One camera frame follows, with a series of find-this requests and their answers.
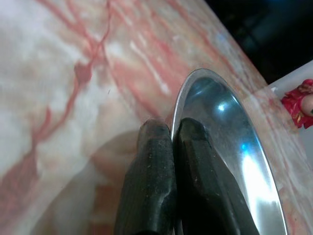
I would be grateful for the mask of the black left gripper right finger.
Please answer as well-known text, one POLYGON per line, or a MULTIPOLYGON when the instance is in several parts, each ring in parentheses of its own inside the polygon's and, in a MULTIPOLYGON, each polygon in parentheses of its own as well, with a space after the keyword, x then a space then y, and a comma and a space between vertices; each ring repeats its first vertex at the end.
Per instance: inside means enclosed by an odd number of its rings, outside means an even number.
POLYGON ((184 118, 174 144, 183 233, 257 235, 242 191, 205 127, 184 118))

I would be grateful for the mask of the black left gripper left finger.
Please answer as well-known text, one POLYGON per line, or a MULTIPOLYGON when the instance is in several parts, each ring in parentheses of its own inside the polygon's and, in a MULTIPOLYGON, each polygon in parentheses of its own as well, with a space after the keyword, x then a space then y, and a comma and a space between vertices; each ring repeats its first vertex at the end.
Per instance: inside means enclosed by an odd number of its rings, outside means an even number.
POLYGON ((168 126, 151 118, 141 127, 137 155, 121 191, 116 235, 171 235, 177 212, 177 184, 168 126))

